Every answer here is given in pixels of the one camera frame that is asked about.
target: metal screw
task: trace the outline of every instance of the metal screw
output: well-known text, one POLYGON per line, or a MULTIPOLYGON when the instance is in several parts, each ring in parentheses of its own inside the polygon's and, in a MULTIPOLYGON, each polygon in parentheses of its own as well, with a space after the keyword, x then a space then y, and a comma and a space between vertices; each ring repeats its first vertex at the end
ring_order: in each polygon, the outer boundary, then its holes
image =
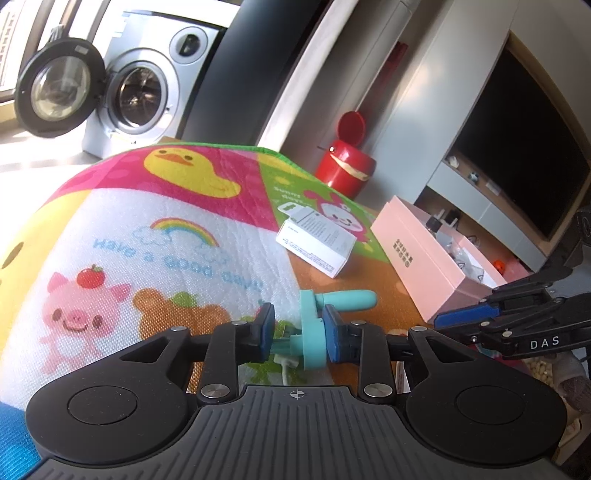
POLYGON ((363 391, 368 397, 373 398, 384 398, 388 395, 392 395, 392 392, 394 392, 392 387, 390 387, 390 385, 386 385, 385 383, 371 383, 367 385, 363 391))
POLYGON ((222 398, 230 393, 230 389, 221 383, 212 383, 205 385, 201 389, 201 395, 207 398, 222 398))

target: pink box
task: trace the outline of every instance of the pink box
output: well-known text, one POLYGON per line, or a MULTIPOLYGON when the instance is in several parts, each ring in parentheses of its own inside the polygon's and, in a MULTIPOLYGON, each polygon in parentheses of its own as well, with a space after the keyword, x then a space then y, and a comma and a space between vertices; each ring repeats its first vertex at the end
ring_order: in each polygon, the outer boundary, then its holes
POLYGON ((485 271, 483 283, 472 280, 456 265, 425 228, 430 215, 394 197, 371 227, 425 322, 438 313, 476 305, 506 281, 484 255, 461 233, 447 225, 440 231, 451 236, 475 264, 485 271))

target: teal plastic object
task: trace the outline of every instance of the teal plastic object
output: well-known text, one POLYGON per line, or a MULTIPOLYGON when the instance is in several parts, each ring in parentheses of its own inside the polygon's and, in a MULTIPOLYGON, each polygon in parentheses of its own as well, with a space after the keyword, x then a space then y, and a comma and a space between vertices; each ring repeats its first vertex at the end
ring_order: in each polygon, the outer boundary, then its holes
POLYGON ((319 312, 325 305, 333 305, 341 312, 367 310, 377 305, 378 298, 371 290, 343 290, 330 293, 300 291, 301 335, 275 339, 271 353, 303 356, 304 369, 326 367, 326 335, 324 320, 319 312))

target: sunlit floor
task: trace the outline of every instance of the sunlit floor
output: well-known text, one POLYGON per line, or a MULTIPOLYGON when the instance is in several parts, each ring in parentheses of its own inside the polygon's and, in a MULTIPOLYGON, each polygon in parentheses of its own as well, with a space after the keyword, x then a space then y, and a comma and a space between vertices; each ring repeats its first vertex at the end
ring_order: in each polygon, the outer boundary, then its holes
POLYGON ((28 218, 66 180, 98 159, 82 151, 84 125, 59 138, 0 132, 0 258, 28 218))

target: washing machine door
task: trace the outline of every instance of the washing machine door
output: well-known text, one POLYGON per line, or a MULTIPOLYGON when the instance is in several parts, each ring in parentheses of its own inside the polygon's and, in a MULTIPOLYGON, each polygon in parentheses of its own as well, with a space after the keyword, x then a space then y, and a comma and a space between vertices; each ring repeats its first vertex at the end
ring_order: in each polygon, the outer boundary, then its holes
POLYGON ((92 43, 60 38, 27 63, 15 88, 21 125, 38 137, 53 138, 80 125, 105 92, 105 64, 92 43))

